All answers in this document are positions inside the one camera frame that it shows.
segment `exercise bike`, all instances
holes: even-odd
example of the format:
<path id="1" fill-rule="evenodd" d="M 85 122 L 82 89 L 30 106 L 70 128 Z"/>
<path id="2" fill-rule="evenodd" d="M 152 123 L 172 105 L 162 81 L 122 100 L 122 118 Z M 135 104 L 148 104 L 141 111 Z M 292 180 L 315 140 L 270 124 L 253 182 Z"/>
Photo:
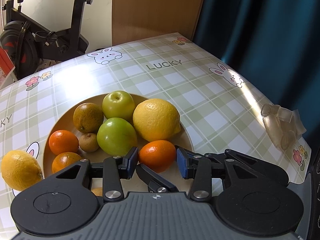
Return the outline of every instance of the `exercise bike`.
<path id="1" fill-rule="evenodd" d="M 6 25 L 0 42 L 15 65 L 15 75 L 22 79 L 33 74 L 40 59 L 66 61 L 85 54 L 89 42 L 81 34 L 84 4 L 93 0 L 75 0 L 71 27 L 57 32 L 50 31 L 21 12 L 23 0 L 7 0 L 2 6 L 6 11 Z"/>

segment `flower illustration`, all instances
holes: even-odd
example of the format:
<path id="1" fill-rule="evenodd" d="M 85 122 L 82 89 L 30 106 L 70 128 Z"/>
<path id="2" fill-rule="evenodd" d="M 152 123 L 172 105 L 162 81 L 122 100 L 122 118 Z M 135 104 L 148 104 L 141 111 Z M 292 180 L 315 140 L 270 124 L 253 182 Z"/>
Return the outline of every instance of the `flower illustration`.
<path id="1" fill-rule="evenodd" d="M 188 39 L 186 39 L 185 37 L 179 37 L 179 38 L 177 38 L 177 40 L 178 41 L 184 41 L 184 42 L 188 41 Z"/>
<path id="2" fill-rule="evenodd" d="M 306 151 L 305 151 L 305 149 L 303 148 L 302 145 L 299 146 L 299 152 L 301 153 L 302 156 L 306 155 Z"/>
<path id="3" fill-rule="evenodd" d="M 173 43 L 176 43 L 176 44 L 178 44 L 178 45 L 184 45 L 184 42 L 182 42 L 182 41 L 177 41 L 177 40 L 174 40 L 174 41 L 172 41 Z"/>
<path id="4" fill-rule="evenodd" d="M 304 167 L 305 167 L 305 163 L 304 160 L 302 160 L 301 166 L 300 166 L 300 171 L 304 171 Z"/>
<path id="5" fill-rule="evenodd" d="M 30 80 L 26 82 L 27 87 L 31 87 L 36 84 L 38 82 L 38 78 L 39 76 L 30 78 Z"/>
<path id="6" fill-rule="evenodd" d="M 186 42 L 186 43 L 192 43 L 192 41 L 189 41 L 189 40 L 186 39 L 185 37 L 178 37 L 177 40 L 178 40 L 178 41 L 183 41 L 183 42 Z"/>
<path id="7" fill-rule="evenodd" d="M 51 71 L 48 72 L 44 72 L 40 78 L 42 78 L 42 80 L 47 80 L 49 78 L 51 78 L 53 76 L 53 74 L 51 74 Z"/>
<path id="8" fill-rule="evenodd" d="M 46 77 L 50 76 L 51 75 L 51 71 L 48 71 L 48 72 L 44 72 L 40 78 L 42 79 L 45 79 Z"/>
<path id="9" fill-rule="evenodd" d="M 302 162 L 302 157 L 300 155 L 300 152 L 298 150 L 293 150 L 293 158 L 297 162 L 297 164 L 300 166 Z"/>

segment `bunny cartoon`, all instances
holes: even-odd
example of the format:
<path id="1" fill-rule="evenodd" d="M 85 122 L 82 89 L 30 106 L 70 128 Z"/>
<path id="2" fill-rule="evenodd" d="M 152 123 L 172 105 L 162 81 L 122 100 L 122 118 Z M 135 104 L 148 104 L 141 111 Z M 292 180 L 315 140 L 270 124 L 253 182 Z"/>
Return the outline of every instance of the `bunny cartoon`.
<path id="1" fill-rule="evenodd" d="M 113 59 L 119 59 L 122 57 L 122 53 L 112 50 L 112 48 L 107 48 L 99 51 L 95 51 L 87 54 L 89 57 L 94 57 L 94 60 L 98 64 L 108 64 Z"/>
<path id="2" fill-rule="evenodd" d="M 227 80 L 231 85 L 239 88 L 242 87 L 241 83 L 243 83 L 244 80 L 238 74 L 231 70 L 228 70 L 224 65 L 220 63 L 217 63 L 217 66 L 219 67 L 218 69 L 209 68 L 209 70 L 218 76 L 224 77 L 224 79 Z"/>
<path id="3" fill-rule="evenodd" d="M 34 158 L 37 158 L 39 155 L 40 146 L 38 142 L 33 142 L 30 144 L 30 146 L 27 149 L 27 153 L 29 153 Z M 13 195 L 16 197 L 21 191 L 12 189 Z"/>

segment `blue gripper pad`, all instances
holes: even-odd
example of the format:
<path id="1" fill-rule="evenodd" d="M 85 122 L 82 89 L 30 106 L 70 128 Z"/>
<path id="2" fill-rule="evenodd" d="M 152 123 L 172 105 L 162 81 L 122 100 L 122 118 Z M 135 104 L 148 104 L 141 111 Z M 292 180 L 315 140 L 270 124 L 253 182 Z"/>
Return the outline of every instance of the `blue gripper pad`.
<path id="1" fill-rule="evenodd" d="M 188 179 L 188 165 L 187 165 L 187 159 L 183 155 L 183 153 L 180 151 L 180 149 L 177 149 L 177 164 L 178 168 L 181 174 L 181 177 L 184 179 Z"/>
<path id="2" fill-rule="evenodd" d="M 128 159 L 128 168 L 127 168 L 128 177 L 130 179 L 132 178 L 133 173 L 134 173 L 134 171 L 136 169 L 136 166 L 137 166 L 137 163 L 138 163 L 138 156 L 139 156 L 139 154 L 138 154 L 139 151 L 138 151 L 137 147 L 131 148 L 131 150 L 129 151 L 128 154 L 130 154 L 131 151 L 133 151 L 133 153 L 131 154 L 131 156 Z"/>

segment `pink flower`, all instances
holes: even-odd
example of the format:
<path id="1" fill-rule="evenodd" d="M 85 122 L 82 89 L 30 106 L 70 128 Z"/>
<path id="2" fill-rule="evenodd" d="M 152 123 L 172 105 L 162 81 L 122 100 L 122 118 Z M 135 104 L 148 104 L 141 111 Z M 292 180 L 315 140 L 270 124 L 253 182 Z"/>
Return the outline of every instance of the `pink flower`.
<path id="1" fill-rule="evenodd" d="M 184 41 L 184 42 L 189 41 L 189 40 L 186 39 L 185 37 L 179 37 L 179 38 L 177 38 L 177 40 L 178 40 L 178 41 Z"/>
<path id="2" fill-rule="evenodd" d="M 293 150 L 293 158 L 297 162 L 298 165 L 302 162 L 302 157 L 300 155 L 300 152 L 298 150 Z"/>
<path id="3" fill-rule="evenodd" d="M 26 82 L 27 87 L 31 87 L 33 84 L 36 84 L 38 82 L 38 78 L 39 76 L 30 78 L 30 80 Z"/>

